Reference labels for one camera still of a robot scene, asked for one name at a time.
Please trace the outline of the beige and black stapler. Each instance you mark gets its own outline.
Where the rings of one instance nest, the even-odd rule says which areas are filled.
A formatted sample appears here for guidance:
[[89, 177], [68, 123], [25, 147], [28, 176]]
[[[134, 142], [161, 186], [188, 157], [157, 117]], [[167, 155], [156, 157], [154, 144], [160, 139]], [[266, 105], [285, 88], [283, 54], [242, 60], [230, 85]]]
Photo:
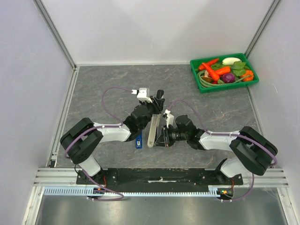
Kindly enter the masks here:
[[157, 91], [157, 95], [154, 98], [155, 99], [155, 103], [157, 105], [157, 113], [152, 115], [151, 118], [151, 124], [150, 124], [150, 130], [149, 130], [149, 136], [148, 136], [148, 142], [147, 145], [149, 148], [152, 148], [154, 146], [156, 137], [157, 137], [157, 131], [158, 131], [158, 126], [160, 123], [160, 119], [161, 119], [161, 112], [163, 110], [164, 107], [164, 91], [163, 90], [158, 90]]

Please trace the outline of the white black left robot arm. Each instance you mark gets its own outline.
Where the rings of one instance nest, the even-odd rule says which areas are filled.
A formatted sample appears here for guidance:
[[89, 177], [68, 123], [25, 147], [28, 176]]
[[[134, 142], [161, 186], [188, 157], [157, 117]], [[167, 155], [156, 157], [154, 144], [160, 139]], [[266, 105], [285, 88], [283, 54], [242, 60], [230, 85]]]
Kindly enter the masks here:
[[164, 91], [158, 90], [151, 102], [142, 102], [134, 108], [122, 124], [98, 124], [90, 118], [83, 118], [67, 131], [60, 139], [60, 144], [75, 165], [79, 165], [86, 173], [87, 179], [98, 184], [103, 180], [100, 164], [92, 156], [99, 143], [129, 142], [146, 128], [154, 115], [162, 112], [165, 99]]

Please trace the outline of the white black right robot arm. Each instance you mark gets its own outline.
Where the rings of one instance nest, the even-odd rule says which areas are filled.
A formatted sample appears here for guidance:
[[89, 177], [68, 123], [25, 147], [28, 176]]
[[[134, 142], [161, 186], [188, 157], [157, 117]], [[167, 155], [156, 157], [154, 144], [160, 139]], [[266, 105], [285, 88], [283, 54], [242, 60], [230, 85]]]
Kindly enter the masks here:
[[225, 150], [235, 154], [233, 158], [223, 159], [214, 170], [212, 178], [219, 184], [226, 184], [246, 171], [262, 176], [277, 162], [277, 148], [249, 126], [225, 133], [199, 129], [187, 115], [176, 118], [176, 127], [170, 118], [166, 120], [155, 147], [171, 147], [175, 142], [185, 141], [195, 150]]

